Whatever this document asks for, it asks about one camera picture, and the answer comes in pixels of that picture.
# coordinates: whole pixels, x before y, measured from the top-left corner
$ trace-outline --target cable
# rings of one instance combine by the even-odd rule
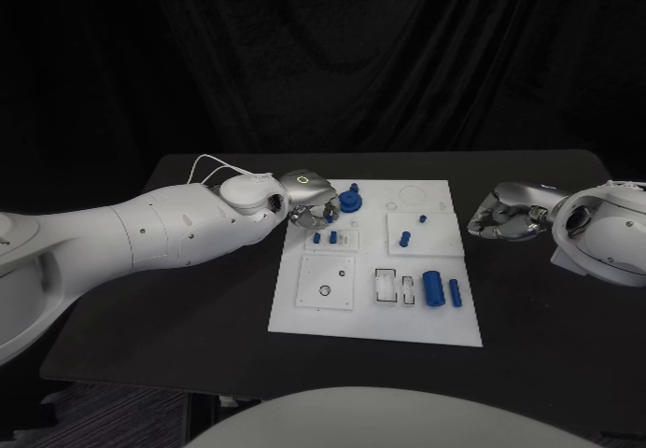
[[[199,160],[204,158],[204,157],[208,157],[209,159],[214,159],[215,161],[219,161],[221,163],[222,163],[222,166],[221,167],[218,167],[214,171],[212,171],[212,173],[209,174],[209,176],[206,177],[206,179],[202,181],[202,183],[205,183],[206,182],[206,180],[209,179],[209,177],[215,174],[215,172],[219,170],[219,168],[231,168],[232,170],[235,170],[240,174],[242,174],[242,175],[253,175],[253,173],[250,172],[250,171],[247,171],[247,170],[244,170],[242,168],[238,168],[237,166],[232,166],[232,165],[229,165],[225,161],[222,161],[222,160],[219,160],[217,157],[214,157],[211,154],[202,154],[196,159],[195,159],[195,162],[192,163],[192,173],[191,173],[191,175],[189,175],[189,180],[188,180],[188,184],[191,184],[191,182],[192,182],[192,175],[193,175],[193,173],[195,173],[195,167],[198,166],[198,162],[199,162]]]

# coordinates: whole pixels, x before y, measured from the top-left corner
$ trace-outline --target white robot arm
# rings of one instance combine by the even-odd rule
[[[646,286],[646,184],[609,181],[571,195],[545,185],[505,182],[478,208],[469,232],[522,241],[550,225],[557,266],[617,285]]]
[[[244,174],[214,189],[176,185],[58,215],[0,213],[0,365],[94,287],[227,255],[258,243],[287,216],[302,227],[339,216],[330,182],[307,170],[280,182]]]

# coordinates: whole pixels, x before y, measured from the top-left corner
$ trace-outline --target small blue cylinder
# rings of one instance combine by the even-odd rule
[[[452,290],[452,300],[454,301],[454,307],[462,306],[460,288],[457,286],[457,280],[449,281],[449,289]]]
[[[401,240],[400,240],[400,245],[403,247],[408,247],[408,242],[411,241],[411,233],[408,231],[405,231],[401,234]]]
[[[446,303],[444,289],[441,288],[441,277],[439,271],[427,271],[421,276],[424,280],[424,295],[428,306],[441,306]]]

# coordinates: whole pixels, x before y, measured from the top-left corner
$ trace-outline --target floor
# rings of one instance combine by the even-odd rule
[[[56,427],[16,431],[0,448],[180,448],[185,394],[118,385],[75,384],[46,398],[56,404]],[[607,448],[646,448],[646,441],[574,434]]]

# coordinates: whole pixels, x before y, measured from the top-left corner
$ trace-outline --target table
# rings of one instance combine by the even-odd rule
[[[166,157],[146,191],[186,182]],[[486,241],[465,232],[505,180],[577,191],[609,178],[581,150],[222,155],[277,175],[449,179],[483,348],[268,333],[287,223],[266,240],[188,269],[120,278],[80,300],[42,367],[46,378],[273,399],[369,385],[436,392],[565,427],[646,432],[646,300],[550,262],[550,234]],[[212,169],[201,166],[198,178]]]

